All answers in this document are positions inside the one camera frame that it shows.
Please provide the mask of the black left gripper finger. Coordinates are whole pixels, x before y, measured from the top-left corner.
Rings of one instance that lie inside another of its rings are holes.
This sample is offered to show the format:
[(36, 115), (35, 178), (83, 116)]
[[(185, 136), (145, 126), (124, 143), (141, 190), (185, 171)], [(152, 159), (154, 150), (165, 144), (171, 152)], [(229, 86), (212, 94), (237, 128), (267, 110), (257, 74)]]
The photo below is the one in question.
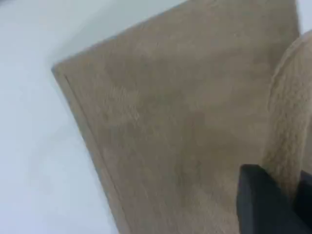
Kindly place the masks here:
[(302, 171), (294, 209), (300, 219), (312, 229), (312, 175)]
[(263, 168), (254, 164), (240, 167), (237, 190), (237, 217), (242, 234), (306, 234), (286, 196)]

